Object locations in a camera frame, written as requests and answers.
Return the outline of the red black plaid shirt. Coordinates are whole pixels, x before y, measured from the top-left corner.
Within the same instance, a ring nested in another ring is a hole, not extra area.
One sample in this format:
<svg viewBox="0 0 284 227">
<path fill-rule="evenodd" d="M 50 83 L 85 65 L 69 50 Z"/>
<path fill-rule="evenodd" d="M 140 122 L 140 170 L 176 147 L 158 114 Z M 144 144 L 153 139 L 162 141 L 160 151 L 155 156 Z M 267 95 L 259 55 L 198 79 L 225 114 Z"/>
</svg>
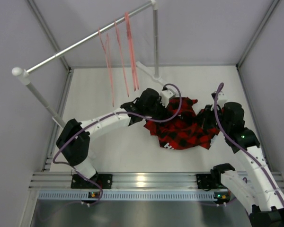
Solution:
<svg viewBox="0 0 284 227">
<path fill-rule="evenodd" d="M 147 121 L 144 128 L 151 136 L 156 136 L 161 148 L 184 150 L 201 146 L 209 149 L 218 136 L 220 130 L 211 128 L 205 130 L 197 121 L 197 114 L 193 110 L 198 100 L 182 97 L 182 105 L 178 115 L 168 122 L 157 123 Z"/>
</svg>

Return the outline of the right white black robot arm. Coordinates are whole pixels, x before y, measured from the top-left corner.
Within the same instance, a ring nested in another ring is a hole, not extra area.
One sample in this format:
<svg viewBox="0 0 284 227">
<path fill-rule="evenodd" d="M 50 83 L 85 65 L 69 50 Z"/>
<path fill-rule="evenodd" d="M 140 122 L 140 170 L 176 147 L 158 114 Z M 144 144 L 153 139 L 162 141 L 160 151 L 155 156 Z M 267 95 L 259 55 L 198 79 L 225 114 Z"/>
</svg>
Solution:
<svg viewBox="0 0 284 227">
<path fill-rule="evenodd" d="M 227 188 L 245 208 L 253 227 L 284 227 L 284 193 L 266 163 L 255 133 L 245 127 L 241 104 L 206 105 L 197 117 L 203 129 L 220 130 L 251 183 L 248 185 L 231 164 L 225 163 L 210 170 L 210 181 L 201 184 L 204 189 Z"/>
</svg>

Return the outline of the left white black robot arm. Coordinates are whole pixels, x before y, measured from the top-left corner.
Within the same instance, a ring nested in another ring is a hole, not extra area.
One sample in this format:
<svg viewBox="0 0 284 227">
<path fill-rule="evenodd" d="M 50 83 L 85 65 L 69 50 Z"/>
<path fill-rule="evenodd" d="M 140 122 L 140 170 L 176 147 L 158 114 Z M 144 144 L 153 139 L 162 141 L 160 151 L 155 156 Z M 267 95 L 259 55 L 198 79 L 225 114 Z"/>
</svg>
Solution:
<svg viewBox="0 0 284 227">
<path fill-rule="evenodd" d="M 166 87 L 160 92 L 148 88 L 140 97 L 122 104 L 104 116 L 82 122 L 71 119 L 57 139 L 58 154 L 62 154 L 66 160 L 65 164 L 81 174 L 84 180 L 95 182 L 98 172 L 89 158 L 90 142 L 113 130 L 129 127 L 142 120 L 167 121 L 167 107 L 175 96 L 175 93 Z"/>
</svg>

